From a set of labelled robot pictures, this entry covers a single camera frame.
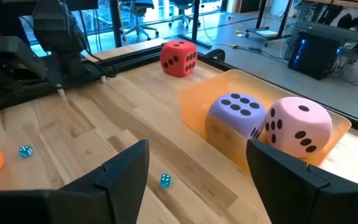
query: cable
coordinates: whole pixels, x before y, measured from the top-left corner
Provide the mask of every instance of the cable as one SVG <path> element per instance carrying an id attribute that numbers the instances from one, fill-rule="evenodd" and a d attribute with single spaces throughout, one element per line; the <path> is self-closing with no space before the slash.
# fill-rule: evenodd
<path id="1" fill-rule="evenodd" d="M 345 77 L 344 77 L 344 68 L 345 66 L 348 64 L 348 61 L 350 61 L 352 59 L 352 57 L 354 57 L 355 55 L 357 55 L 358 52 L 355 52 L 354 54 L 352 54 L 350 57 L 347 58 L 347 60 L 343 63 L 342 65 L 342 57 L 340 55 L 338 55 L 338 58 L 339 58 L 339 65 L 334 65 L 334 68 L 332 69 L 332 73 L 331 73 L 331 78 L 340 78 L 342 81 L 346 82 L 346 83 L 349 83 L 351 85 L 354 85 L 357 87 L 357 90 L 358 90 L 358 79 L 354 80 L 354 81 L 350 81 L 350 80 L 347 80 Z M 337 77 L 333 77 L 333 73 L 337 73 L 338 76 Z"/>
<path id="2" fill-rule="evenodd" d="M 98 40 L 99 40 L 99 47 L 100 47 L 100 51 L 102 52 L 102 42 L 100 41 L 100 26 L 99 26 L 99 14 L 98 14 L 98 10 L 95 9 L 94 10 L 96 12 L 96 26 L 97 26 L 97 32 L 96 35 L 98 36 Z"/>
<path id="3" fill-rule="evenodd" d="M 34 26 L 31 24 L 31 22 L 28 20 L 28 19 L 26 19 L 25 17 L 23 17 L 23 16 L 19 16 L 19 18 L 21 18 L 21 19 L 23 19 L 24 21 L 26 21 L 26 23 L 28 23 L 28 25 L 30 25 L 30 27 L 31 27 L 31 29 L 32 29 L 32 32 L 34 32 Z"/>
<path id="4" fill-rule="evenodd" d="M 92 10 L 92 17 L 93 17 L 93 26 L 94 27 L 96 27 L 96 23 L 97 23 L 97 21 L 96 21 L 96 19 L 95 19 L 95 13 L 94 13 L 94 9 Z M 94 38 L 95 38 L 95 42 L 96 42 L 96 50 L 98 51 L 98 52 L 100 52 L 100 50 L 99 50 L 99 45 L 98 45 L 98 36 L 95 34 L 95 36 L 94 36 Z"/>
<path id="5" fill-rule="evenodd" d="M 67 9 L 67 6 L 64 6 L 63 3 L 60 3 L 60 4 L 62 4 L 63 7 L 66 9 L 66 13 L 67 13 L 68 15 L 70 15 L 70 13 L 69 13 L 70 11 Z M 81 23 L 82 23 L 82 26 L 83 26 L 83 28 L 84 28 L 84 33 L 86 34 L 86 28 L 85 28 L 85 23 L 84 23 L 84 20 L 83 20 L 83 19 L 81 20 Z M 91 52 L 89 49 L 85 49 L 85 51 L 86 51 L 86 53 L 88 53 L 89 56 L 95 58 L 96 60 L 110 65 L 110 66 L 112 67 L 112 69 L 114 70 L 114 72 L 115 72 L 114 77 L 118 74 L 117 68 L 116 68 L 113 64 L 111 64 L 111 63 L 109 63 L 109 62 L 107 62 L 107 61 L 105 61 L 105 60 L 103 60 L 103 59 L 101 59 L 101 58 L 99 58 L 99 57 L 93 55 L 92 52 Z M 101 68 L 99 68 L 98 65 L 96 65 L 94 62 L 92 62 L 92 61 L 90 61 L 90 60 L 89 60 L 89 62 L 92 63 L 93 66 L 94 66 L 97 70 L 99 70 L 99 72 L 101 72 L 103 75 L 106 75 L 106 73 L 105 73 Z"/>
<path id="6" fill-rule="evenodd" d="M 261 55 L 263 57 L 267 57 L 269 59 L 272 59 L 272 60 L 275 60 L 277 62 L 280 62 L 280 63 L 285 63 L 281 60 L 277 60 L 278 58 L 281 59 L 281 57 L 276 57 L 276 56 L 273 56 L 271 54 L 269 54 L 268 52 L 262 50 L 260 47 L 257 48 L 257 47 L 244 47 L 244 46 L 239 46 L 239 45 L 231 45 L 231 44 L 225 44 L 225 43 L 221 43 L 221 42 L 218 42 L 218 41 L 215 41 L 213 40 L 207 33 L 206 31 L 206 27 L 205 27 L 205 18 L 204 18 L 204 14 L 203 14 L 203 8 L 204 8 L 204 5 L 201 5 L 201 13 L 202 13 L 202 20 L 203 20 L 203 30 L 204 30 L 204 33 L 205 33 L 205 36 L 212 42 L 214 42 L 215 44 L 218 44 L 218 45 L 223 45 L 223 46 L 227 46 L 227 47 L 230 47 L 232 49 L 241 49 L 241 50 L 246 50 L 248 52 L 252 52 L 254 54 L 258 54 L 258 55 Z"/>
<path id="7" fill-rule="evenodd" d="M 107 62 L 107 61 L 105 61 L 105 60 L 103 60 L 103 59 L 101 59 L 101 58 L 99 58 L 99 57 L 93 55 L 93 54 L 92 54 L 91 52 L 89 52 L 88 50 L 86 50 L 86 53 L 88 53 L 89 56 L 95 58 L 95 59 L 98 60 L 99 62 L 103 62 L 103 63 L 106 63 L 106 64 L 110 65 L 110 66 L 112 67 L 112 69 L 114 70 L 114 72 L 115 72 L 114 77 L 118 74 L 117 68 L 116 68 L 113 64 L 111 64 L 110 62 Z M 92 62 L 92 63 L 93 63 L 93 65 L 96 67 L 96 69 L 98 69 L 102 74 L 105 74 L 105 73 L 99 68 L 99 66 L 97 66 L 94 62 Z"/>
<path id="8" fill-rule="evenodd" d="M 31 22 L 28 19 L 26 19 L 24 16 L 19 16 L 19 18 L 26 21 L 26 23 L 28 23 L 28 25 L 30 25 L 31 29 L 34 31 L 34 26 L 31 24 Z"/>
<path id="9" fill-rule="evenodd" d="M 281 12 L 277 13 L 277 15 L 276 15 L 276 20 L 281 21 L 281 20 L 283 19 L 283 17 L 284 17 L 284 12 L 285 12 L 285 11 L 281 11 Z"/>
<path id="10" fill-rule="evenodd" d="M 84 20 L 84 15 L 82 15 L 82 10 L 79 10 L 78 13 L 80 14 L 82 29 L 84 30 L 84 34 L 85 34 L 85 38 L 86 38 L 86 43 L 88 44 L 88 46 L 86 46 L 86 47 L 88 48 L 88 50 L 89 50 L 90 52 L 92 52 L 92 50 L 91 50 L 91 44 L 90 44 L 90 41 L 88 40 L 88 34 L 86 33 L 85 20 Z"/>

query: glass window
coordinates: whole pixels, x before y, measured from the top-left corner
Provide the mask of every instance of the glass window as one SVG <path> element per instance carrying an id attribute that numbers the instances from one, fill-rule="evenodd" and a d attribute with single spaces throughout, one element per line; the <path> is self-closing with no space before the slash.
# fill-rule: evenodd
<path id="1" fill-rule="evenodd" d="M 173 16 L 173 13 L 175 12 L 175 6 L 170 6 L 169 7 L 169 16 Z"/>
<path id="2" fill-rule="evenodd" d="M 158 7 L 158 16 L 159 18 L 163 19 L 164 18 L 164 7 Z"/>

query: orange plastic bin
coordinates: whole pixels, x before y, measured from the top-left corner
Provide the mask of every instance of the orange plastic bin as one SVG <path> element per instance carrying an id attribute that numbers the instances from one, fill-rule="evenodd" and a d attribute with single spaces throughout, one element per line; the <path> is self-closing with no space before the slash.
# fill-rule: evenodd
<path id="1" fill-rule="evenodd" d="M 241 169 L 249 170 L 246 160 L 247 139 L 218 119 L 208 116 L 208 110 L 215 100 L 232 92 L 252 96 L 267 109 L 283 97 L 296 95 L 240 70 L 224 72 L 180 91 L 183 122 Z M 332 111 L 328 113 L 334 127 L 331 139 L 323 150 L 303 159 L 315 166 L 324 160 L 351 127 L 350 121 L 345 117 Z M 266 142 L 265 138 L 263 131 L 259 140 Z"/>

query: wooden table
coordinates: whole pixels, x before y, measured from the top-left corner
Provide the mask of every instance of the wooden table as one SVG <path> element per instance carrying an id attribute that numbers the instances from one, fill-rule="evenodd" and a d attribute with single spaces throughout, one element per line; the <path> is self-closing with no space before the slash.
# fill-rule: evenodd
<path id="1" fill-rule="evenodd" d="M 99 57 L 161 44 L 152 40 Z M 0 148 L 6 164 L 0 190 L 57 189 L 139 139 L 150 141 L 150 169 L 138 223 L 270 223 L 250 176 L 181 121 L 178 91 L 221 71 L 202 62 L 192 75 L 164 75 L 159 63 L 82 89 L 0 111 Z M 35 149 L 17 155 L 20 146 Z M 358 182 L 358 131 L 351 130 L 321 164 Z M 160 175 L 172 186 L 159 187 Z"/>

